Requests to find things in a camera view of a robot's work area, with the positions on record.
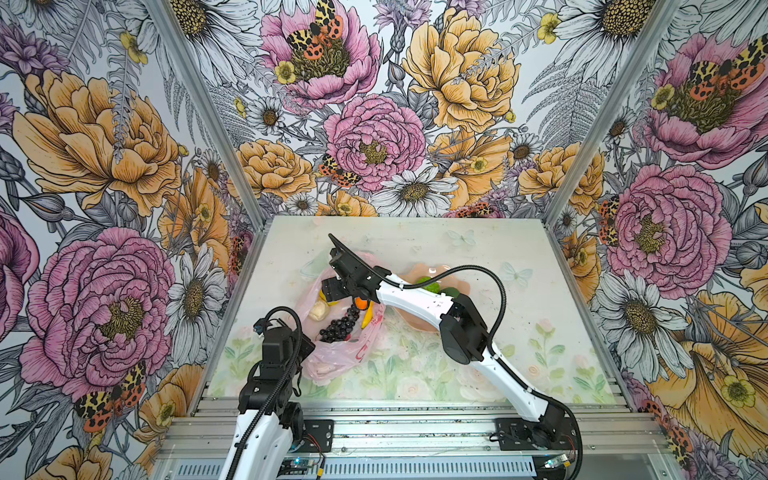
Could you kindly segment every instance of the wall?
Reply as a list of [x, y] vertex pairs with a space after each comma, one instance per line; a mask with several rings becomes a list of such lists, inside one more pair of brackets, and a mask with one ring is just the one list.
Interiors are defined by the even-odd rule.
[[327, 3], [171, 2], [267, 215], [542, 217], [654, 2]]
[[141, 3], [0, 13], [0, 476], [141, 480], [252, 228]]
[[605, 132], [597, 205], [554, 225], [691, 479], [768, 478], [767, 9], [682, 4]]

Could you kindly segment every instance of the dark grape bunch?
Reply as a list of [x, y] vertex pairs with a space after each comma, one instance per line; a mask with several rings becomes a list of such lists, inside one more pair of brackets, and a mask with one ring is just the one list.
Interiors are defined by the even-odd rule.
[[320, 330], [320, 341], [325, 343], [343, 342], [347, 340], [355, 323], [360, 318], [360, 310], [353, 304], [346, 309], [346, 315], [340, 319], [331, 320], [327, 328]]

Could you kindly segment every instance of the pink plastic bag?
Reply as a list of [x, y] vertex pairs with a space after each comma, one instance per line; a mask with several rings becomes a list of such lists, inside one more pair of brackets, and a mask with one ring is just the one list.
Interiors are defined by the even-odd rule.
[[[379, 264], [370, 253], [362, 252], [359, 255], [369, 265]], [[310, 290], [296, 306], [296, 313], [302, 319], [301, 325], [304, 334], [315, 343], [315, 351], [302, 363], [304, 373], [317, 385], [328, 385], [332, 379], [340, 376], [355, 365], [359, 365], [366, 358], [374, 340], [376, 340], [376, 335], [381, 330], [381, 324], [384, 320], [385, 307], [380, 303], [374, 303], [373, 318], [365, 329], [362, 329], [361, 326], [366, 312], [361, 311], [360, 318], [357, 320], [349, 340], [334, 343], [320, 342], [319, 331], [327, 328], [331, 320], [343, 317], [346, 309], [354, 301], [352, 298], [345, 298], [336, 305], [332, 305], [330, 313], [321, 322], [316, 322], [307, 317], [312, 306], [319, 299], [322, 281], [333, 276], [336, 276], [336, 272], [330, 266], [323, 270], [320, 276], [317, 277], [317, 280], [315, 280], [315, 283], [310, 287]]]

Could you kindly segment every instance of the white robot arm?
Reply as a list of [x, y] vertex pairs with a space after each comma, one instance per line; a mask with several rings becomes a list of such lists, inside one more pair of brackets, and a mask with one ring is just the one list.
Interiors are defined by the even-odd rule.
[[[323, 294], [328, 301], [359, 297], [397, 307], [433, 325], [440, 332], [445, 353], [483, 374], [515, 407], [524, 425], [521, 431], [506, 432], [507, 435], [517, 436], [536, 448], [549, 449], [559, 435], [574, 434], [579, 455], [570, 478], [575, 478], [581, 467], [581, 435], [573, 413], [558, 400], [534, 389], [493, 343], [493, 332], [506, 306], [504, 287], [493, 272], [480, 266], [463, 266], [428, 282], [411, 285], [387, 269], [367, 265], [333, 235], [329, 237], [334, 244], [329, 263], [336, 271], [336, 278], [323, 281]], [[421, 288], [453, 270], [468, 269], [491, 275], [499, 285], [502, 313], [491, 332], [467, 296], [451, 298]], [[277, 310], [293, 315], [296, 335], [282, 322], [281, 326], [267, 327]], [[301, 408], [298, 403], [288, 402], [291, 381], [277, 379], [278, 376], [292, 379], [314, 345], [302, 335], [299, 317], [287, 307], [271, 310], [254, 327], [257, 332], [264, 332], [263, 361], [259, 375], [254, 376], [258, 365], [254, 366], [240, 392], [240, 415], [220, 480], [273, 480], [285, 454], [297, 447], [303, 437]], [[299, 363], [290, 362], [294, 357]], [[277, 400], [270, 404], [270, 396]], [[321, 475], [322, 465], [317, 478]]]

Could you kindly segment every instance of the lime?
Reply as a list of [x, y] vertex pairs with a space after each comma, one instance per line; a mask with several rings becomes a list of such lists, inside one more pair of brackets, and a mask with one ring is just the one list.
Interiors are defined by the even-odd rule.
[[[431, 279], [430, 276], [423, 276], [420, 279], [416, 280], [416, 283], [425, 282], [430, 279]], [[428, 292], [440, 293], [440, 285], [437, 282], [430, 283], [429, 285], [423, 286], [422, 288]]]
[[458, 288], [455, 288], [453, 286], [449, 286], [448, 288], [444, 288], [443, 290], [440, 290], [440, 293], [444, 293], [446, 296], [452, 296], [453, 298], [456, 298], [457, 296], [461, 295], [461, 292], [458, 291]]

